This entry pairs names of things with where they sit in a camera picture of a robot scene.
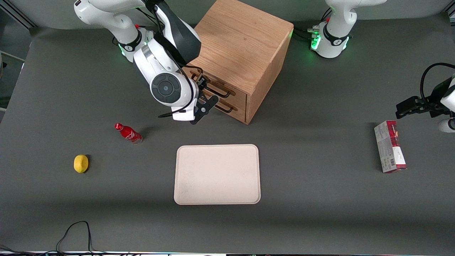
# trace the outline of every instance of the coca-cola bottle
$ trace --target coca-cola bottle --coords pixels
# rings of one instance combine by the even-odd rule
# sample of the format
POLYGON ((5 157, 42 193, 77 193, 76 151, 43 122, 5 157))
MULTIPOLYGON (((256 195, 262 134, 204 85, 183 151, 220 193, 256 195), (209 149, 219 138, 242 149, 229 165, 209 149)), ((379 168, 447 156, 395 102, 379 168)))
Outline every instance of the coca-cola bottle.
POLYGON ((121 123, 116 123, 115 129, 120 132, 122 137, 131 141, 134 144, 139 144, 142 141, 142 136, 129 126, 124 126, 121 123))

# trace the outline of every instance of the wooden drawer cabinet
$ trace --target wooden drawer cabinet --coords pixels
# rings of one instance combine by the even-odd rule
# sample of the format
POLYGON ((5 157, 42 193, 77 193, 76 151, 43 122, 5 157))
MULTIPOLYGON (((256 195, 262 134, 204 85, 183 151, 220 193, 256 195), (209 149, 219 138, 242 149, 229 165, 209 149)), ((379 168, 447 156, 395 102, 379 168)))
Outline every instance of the wooden drawer cabinet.
POLYGON ((201 67, 208 87, 227 96, 220 111, 249 124, 281 71, 293 24, 237 0, 217 0, 195 30, 201 53, 189 65, 201 67))

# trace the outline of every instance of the gray tabletop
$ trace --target gray tabletop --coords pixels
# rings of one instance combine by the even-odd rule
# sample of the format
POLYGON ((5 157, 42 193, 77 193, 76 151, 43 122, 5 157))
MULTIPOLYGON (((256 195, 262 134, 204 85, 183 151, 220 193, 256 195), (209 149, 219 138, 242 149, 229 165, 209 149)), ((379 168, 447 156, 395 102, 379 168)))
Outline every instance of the gray tabletop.
MULTIPOLYGON (((373 133, 418 95, 427 66, 455 62, 448 18, 359 21, 352 33, 332 60, 291 40, 249 126, 218 111, 193 126, 157 118, 169 109, 107 30, 34 31, 0 124, 0 243, 51 250, 87 220, 104 251, 455 254, 455 136, 427 114, 399 120, 408 170, 383 174, 373 133), (258 146, 258 204, 173 201, 177 149, 211 143, 258 146), (73 170, 78 154, 86 174, 73 170)), ((452 73, 435 68, 427 91, 452 73)), ((63 250, 85 250, 85 227, 67 239, 63 250)))

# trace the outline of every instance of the lemon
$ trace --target lemon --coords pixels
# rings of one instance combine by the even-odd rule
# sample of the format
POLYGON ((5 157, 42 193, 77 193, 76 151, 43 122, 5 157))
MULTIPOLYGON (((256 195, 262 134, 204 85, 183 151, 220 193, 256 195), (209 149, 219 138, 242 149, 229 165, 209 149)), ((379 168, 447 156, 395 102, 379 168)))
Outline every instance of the lemon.
POLYGON ((78 173, 83 173, 87 171, 88 168, 88 158, 85 155, 78 155, 74 158, 74 170, 78 173))

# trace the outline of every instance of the cardboard box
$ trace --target cardboard box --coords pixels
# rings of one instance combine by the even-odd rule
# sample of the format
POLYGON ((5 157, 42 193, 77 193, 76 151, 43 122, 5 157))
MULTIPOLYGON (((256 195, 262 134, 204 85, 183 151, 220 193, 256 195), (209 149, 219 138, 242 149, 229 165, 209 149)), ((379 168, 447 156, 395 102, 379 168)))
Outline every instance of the cardboard box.
POLYGON ((374 128, 381 158, 382 172, 394 173, 406 169, 403 153, 398 142, 396 121, 385 121, 374 128))

